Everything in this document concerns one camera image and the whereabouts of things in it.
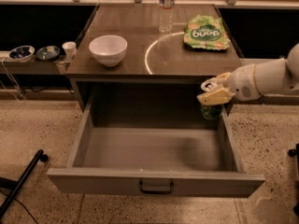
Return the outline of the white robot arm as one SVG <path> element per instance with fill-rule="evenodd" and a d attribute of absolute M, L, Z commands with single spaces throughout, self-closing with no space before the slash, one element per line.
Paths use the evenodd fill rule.
<path fill-rule="evenodd" d="M 201 84 L 197 96 L 202 105 L 222 105 L 233 98 L 238 101 L 257 100 L 267 94 L 292 95 L 299 92 L 299 44 L 287 58 L 248 64 L 234 72 L 223 73 Z"/>

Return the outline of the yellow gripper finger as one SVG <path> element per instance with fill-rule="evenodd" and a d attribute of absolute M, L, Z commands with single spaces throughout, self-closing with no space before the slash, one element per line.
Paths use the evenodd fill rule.
<path fill-rule="evenodd" d="M 217 88 L 226 87 L 227 80 L 230 76 L 231 76 L 231 73 L 226 72 L 226 73 L 220 74 L 216 77 L 210 78 L 201 84 L 201 89 L 203 91 L 214 91 Z"/>
<path fill-rule="evenodd" d="M 223 87 L 222 85 L 212 87 L 209 85 L 196 98 L 202 105 L 222 105 L 229 103 L 234 96 L 235 93 L 227 87 Z"/>

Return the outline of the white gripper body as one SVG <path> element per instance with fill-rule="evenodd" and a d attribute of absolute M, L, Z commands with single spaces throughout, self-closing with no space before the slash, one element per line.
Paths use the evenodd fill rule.
<path fill-rule="evenodd" d="M 255 64 L 241 66 L 229 76 L 227 85 L 239 101 L 256 100 L 261 97 L 254 79 Z"/>

